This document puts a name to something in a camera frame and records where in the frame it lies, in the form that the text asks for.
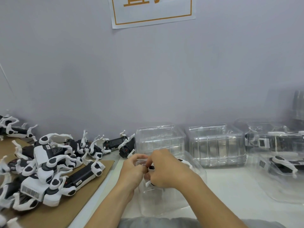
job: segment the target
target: cardboard sheet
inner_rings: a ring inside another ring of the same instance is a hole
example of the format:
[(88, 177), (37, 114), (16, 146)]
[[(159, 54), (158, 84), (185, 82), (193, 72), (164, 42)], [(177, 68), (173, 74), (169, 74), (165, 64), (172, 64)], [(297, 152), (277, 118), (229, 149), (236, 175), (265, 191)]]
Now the cardboard sheet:
[[(15, 146), (12, 144), (11, 138), (5, 138), (4, 141), (0, 141), (0, 157), (8, 155), (6, 161), (14, 159)], [(21, 141), (20, 139), (15, 139), (22, 147), (28, 145), (27, 143)], [(103, 182), (107, 176), (111, 166), (114, 161), (101, 161), (105, 165), (105, 169), (102, 172), (100, 177), (97, 177), (82, 187), (79, 191), (76, 192), (74, 196), (67, 197), (62, 196), (59, 206), (57, 207), (48, 207), (40, 203), (35, 209), (28, 212), (16, 212), (12, 210), (5, 209), (2, 211), (2, 214), (6, 216), (9, 220), (18, 216), (19, 224), (24, 228), (32, 227), (44, 227), (44, 228), (65, 228), (67, 227), (76, 215), (80, 212), (82, 207), (88, 202), (100, 184)]]

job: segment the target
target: white wall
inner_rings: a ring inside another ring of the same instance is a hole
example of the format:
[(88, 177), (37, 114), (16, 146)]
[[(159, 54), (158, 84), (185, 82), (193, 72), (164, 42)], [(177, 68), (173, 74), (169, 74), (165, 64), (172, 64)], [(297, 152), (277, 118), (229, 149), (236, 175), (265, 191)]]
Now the white wall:
[(232, 121), (304, 83), (303, 6), (197, 0), (196, 20), (113, 30), (108, 0), (0, 0), (0, 62), (40, 133)]

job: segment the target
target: white table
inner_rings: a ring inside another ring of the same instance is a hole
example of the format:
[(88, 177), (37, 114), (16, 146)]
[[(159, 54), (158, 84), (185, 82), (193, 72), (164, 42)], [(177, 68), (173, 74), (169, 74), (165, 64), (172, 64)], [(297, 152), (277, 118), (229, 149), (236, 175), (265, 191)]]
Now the white table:
[[(123, 163), (121, 159), (96, 193), (77, 215), (69, 228), (84, 227), (95, 209), (117, 182)], [(207, 169), (209, 188), (239, 217), (277, 221), (287, 228), (304, 227), (304, 205), (279, 203), (269, 198), (245, 167), (231, 169)], [(137, 191), (128, 204), (123, 218), (142, 216), (137, 202)], [(167, 218), (195, 218), (191, 208), (166, 214)]]

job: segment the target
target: barcode label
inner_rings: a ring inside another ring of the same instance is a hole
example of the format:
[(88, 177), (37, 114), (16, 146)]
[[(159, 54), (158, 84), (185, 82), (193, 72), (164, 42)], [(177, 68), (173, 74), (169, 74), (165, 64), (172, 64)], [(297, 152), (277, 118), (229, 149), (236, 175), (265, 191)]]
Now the barcode label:
[(262, 167), (262, 168), (264, 168), (265, 167), (265, 162), (263, 162), (262, 160), (260, 161), (260, 166)]
[(82, 183), (82, 180), (79, 180), (77, 183), (76, 183), (76, 186), (78, 186), (79, 184)]
[(34, 190), (32, 190), (32, 189), (30, 189), (30, 188), (27, 188), (26, 186), (23, 186), (23, 187), (22, 187), (21, 192), (22, 192), (22, 193), (25, 193), (25, 194), (28, 194), (28, 195), (30, 195), (31, 197), (33, 197), (33, 198), (39, 200), (39, 196), (40, 196), (39, 193), (36, 192), (36, 191), (34, 191)]

